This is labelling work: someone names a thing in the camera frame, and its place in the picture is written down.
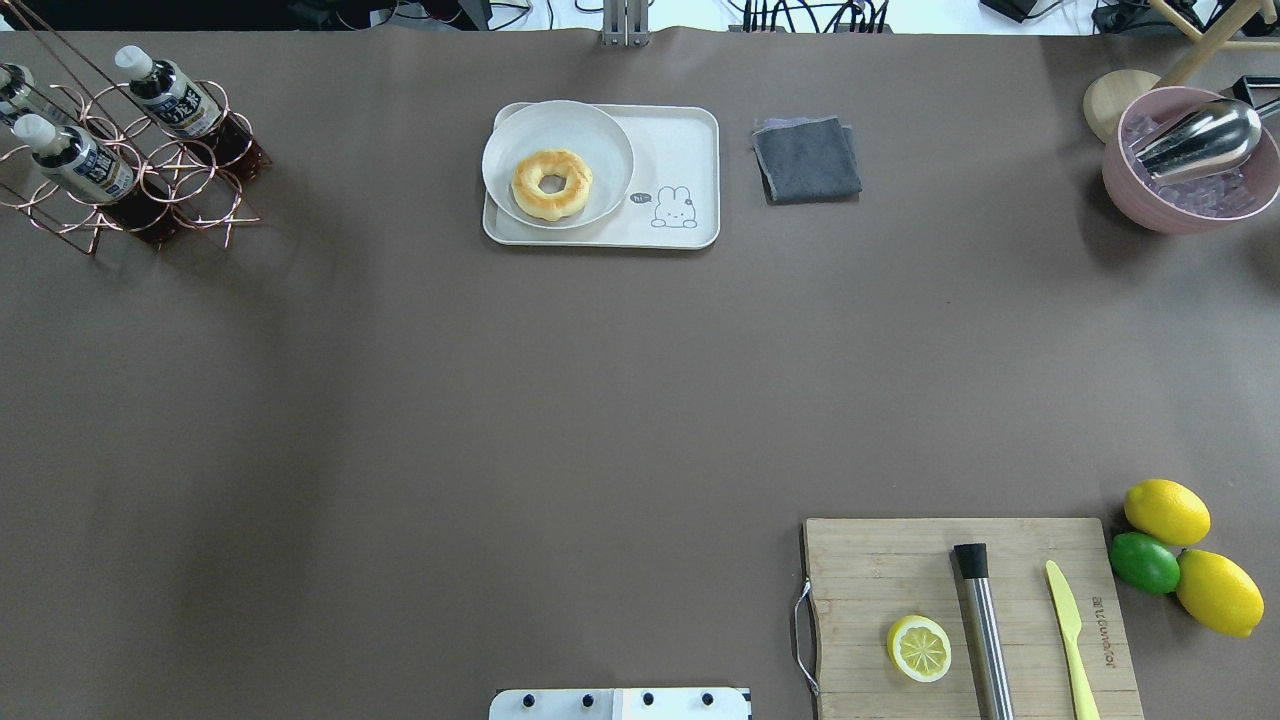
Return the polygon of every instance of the white bottle cap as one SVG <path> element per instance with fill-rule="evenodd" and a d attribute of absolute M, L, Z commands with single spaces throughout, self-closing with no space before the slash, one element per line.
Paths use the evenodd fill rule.
<path fill-rule="evenodd" d="M 151 74 L 155 63 L 137 45 L 125 45 L 115 54 L 115 67 L 124 70 L 124 77 L 129 79 L 142 79 Z"/>
<path fill-rule="evenodd" d="M 18 118 L 18 122 L 13 124 L 13 133 L 36 152 L 45 150 L 58 140 L 58 128 L 54 127 L 54 123 L 31 113 Z"/>

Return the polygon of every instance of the round plate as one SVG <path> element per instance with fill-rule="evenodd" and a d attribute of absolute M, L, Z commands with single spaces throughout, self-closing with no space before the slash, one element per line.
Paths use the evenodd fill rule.
<path fill-rule="evenodd" d="M 511 176 L 525 158 L 557 147 L 582 158 L 594 181 L 581 213 L 550 222 L 516 205 Z M 485 188 L 504 213 L 535 228 L 568 229 L 594 223 L 622 202 L 635 170 L 635 154 L 627 133 L 604 110 L 572 100 L 549 100 L 516 110 L 499 123 L 484 146 L 481 168 Z"/>

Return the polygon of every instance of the cutting board handle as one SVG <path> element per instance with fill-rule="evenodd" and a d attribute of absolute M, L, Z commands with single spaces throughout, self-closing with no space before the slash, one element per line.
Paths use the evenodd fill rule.
<path fill-rule="evenodd" d="M 809 593 L 813 592 L 813 582 L 809 578 L 804 579 L 804 585 L 800 588 L 800 597 L 796 598 L 795 607 L 791 609 L 791 647 L 796 652 L 796 665 L 800 666 L 800 671 L 804 673 L 804 679 L 809 680 L 809 691 L 813 692 L 814 697 L 822 692 L 818 688 L 818 680 L 813 678 L 813 673 L 804 666 L 804 657 L 800 655 L 800 606 L 804 601 L 809 600 Z"/>

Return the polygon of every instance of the bunny illustration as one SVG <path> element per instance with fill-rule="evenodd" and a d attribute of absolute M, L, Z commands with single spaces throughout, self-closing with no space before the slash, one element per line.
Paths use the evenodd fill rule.
<path fill-rule="evenodd" d="M 696 210 L 689 197 L 689 188 L 667 186 L 659 190 L 658 206 L 649 224 L 655 228 L 696 228 Z"/>

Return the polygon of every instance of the black muddler tip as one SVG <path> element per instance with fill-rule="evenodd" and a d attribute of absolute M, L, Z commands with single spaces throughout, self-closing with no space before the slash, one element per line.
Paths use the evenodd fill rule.
<path fill-rule="evenodd" d="M 955 546 L 956 562 L 960 564 L 960 575 L 972 580 L 987 577 L 987 543 L 974 542 Z"/>

